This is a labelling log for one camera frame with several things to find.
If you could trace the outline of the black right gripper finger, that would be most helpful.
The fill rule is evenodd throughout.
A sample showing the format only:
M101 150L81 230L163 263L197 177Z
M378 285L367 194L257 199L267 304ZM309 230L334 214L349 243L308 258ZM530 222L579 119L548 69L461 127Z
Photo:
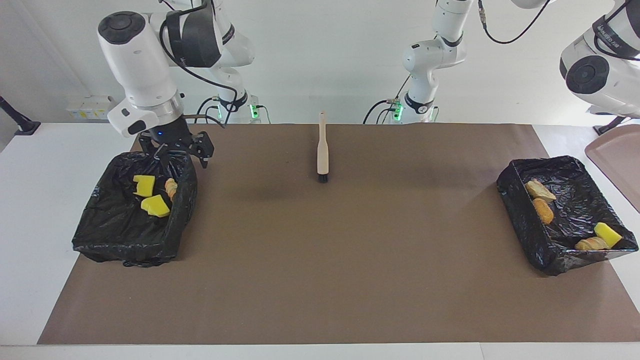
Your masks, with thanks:
M166 144L153 145L151 142L142 142L141 150L145 155L153 158L158 162L166 162L168 158L169 148Z
M215 146L206 131L198 132L192 137L192 155L199 160L203 169L208 168L210 159L215 152Z

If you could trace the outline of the notched yellow sponge piece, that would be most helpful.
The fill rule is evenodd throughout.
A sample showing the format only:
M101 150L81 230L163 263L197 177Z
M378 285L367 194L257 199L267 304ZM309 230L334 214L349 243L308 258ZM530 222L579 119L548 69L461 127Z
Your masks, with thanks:
M136 174L132 181L135 183L136 196L141 198L151 198L154 195L154 185L156 177L153 175Z

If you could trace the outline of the green and yellow sponge piece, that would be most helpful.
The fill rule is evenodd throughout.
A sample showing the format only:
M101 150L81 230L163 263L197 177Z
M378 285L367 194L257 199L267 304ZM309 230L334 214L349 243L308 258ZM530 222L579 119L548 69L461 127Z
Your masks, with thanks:
M165 218L170 215L169 205L160 194L142 199L140 208L153 217Z

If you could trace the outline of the beige brush with black bristles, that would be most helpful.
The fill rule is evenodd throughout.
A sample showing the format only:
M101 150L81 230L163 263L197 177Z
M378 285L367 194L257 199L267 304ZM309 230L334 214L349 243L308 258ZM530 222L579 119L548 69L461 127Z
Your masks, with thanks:
M327 142L327 119L324 111L318 114L317 175L320 183L329 182L329 144Z

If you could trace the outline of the pale bread chunk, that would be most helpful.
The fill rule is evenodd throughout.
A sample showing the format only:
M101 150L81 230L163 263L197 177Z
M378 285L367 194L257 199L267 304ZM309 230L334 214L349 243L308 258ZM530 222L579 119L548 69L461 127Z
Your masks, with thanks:
M552 203L557 200L557 196L551 192L544 184L542 184L537 178L525 183L525 189L527 193L533 199L541 199L546 203Z

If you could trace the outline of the brown bread roll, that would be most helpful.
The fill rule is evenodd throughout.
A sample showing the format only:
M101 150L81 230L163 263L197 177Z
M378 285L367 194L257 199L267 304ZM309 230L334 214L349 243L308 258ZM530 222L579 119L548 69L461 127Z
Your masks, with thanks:
M554 212L550 205L542 198L534 198L532 200L535 212L544 225L549 225L553 222Z

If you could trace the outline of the striped bread roll piece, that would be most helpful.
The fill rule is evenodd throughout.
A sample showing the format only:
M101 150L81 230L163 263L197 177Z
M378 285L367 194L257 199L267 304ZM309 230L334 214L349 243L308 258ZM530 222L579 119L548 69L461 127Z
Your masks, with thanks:
M599 236L581 239L574 248L578 251L607 251L611 249L605 239Z

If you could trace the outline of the small yellow sponge piece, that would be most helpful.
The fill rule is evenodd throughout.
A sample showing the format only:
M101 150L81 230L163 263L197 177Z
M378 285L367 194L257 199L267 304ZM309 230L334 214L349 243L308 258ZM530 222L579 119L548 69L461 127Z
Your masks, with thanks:
M599 222L594 226L595 235L604 241L607 249L613 249L623 237L608 224Z

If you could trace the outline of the beige plastic dustpan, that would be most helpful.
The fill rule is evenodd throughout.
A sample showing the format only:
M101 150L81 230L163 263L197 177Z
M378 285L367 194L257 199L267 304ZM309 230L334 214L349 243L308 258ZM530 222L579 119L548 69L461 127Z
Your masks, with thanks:
M640 124L602 134L585 154L640 214Z

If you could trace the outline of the bin lined with black bag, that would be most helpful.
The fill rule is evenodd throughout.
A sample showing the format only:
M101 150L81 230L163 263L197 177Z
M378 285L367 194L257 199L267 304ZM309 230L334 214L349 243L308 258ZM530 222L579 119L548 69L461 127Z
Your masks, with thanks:
M153 195L162 196L169 216L149 216L141 209L143 198L134 194L133 176L137 174L155 176ZM178 184L173 201L164 187L168 178ZM73 250L94 262L118 261L125 267L171 262L194 214L197 191L197 172L186 152L167 152L166 162L144 152L120 153L94 186L71 240Z
M538 180L556 199L550 204L553 221L542 223L525 184ZM621 222L608 200L577 158L512 160L496 180L516 237L530 264L547 276L597 262L630 255L639 249L635 235ZM621 240L608 250L578 250L576 244L594 237L595 226L604 223Z

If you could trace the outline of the brown table mat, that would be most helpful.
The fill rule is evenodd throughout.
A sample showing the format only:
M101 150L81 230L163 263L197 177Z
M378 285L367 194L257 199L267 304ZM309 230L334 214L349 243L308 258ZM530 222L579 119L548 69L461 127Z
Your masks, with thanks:
M640 313L609 262L544 276L496 180L547 152L531 126L208 129L176 260L80 256L39 344L637 342Z

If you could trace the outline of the white wall box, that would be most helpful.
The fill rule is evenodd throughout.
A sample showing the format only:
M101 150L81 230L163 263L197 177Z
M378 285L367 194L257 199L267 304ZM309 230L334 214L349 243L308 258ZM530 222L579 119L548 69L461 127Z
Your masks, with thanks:
M83 119L108 120L108 112L115 106L115 100L110 95L94 95L84 98L78 111Z

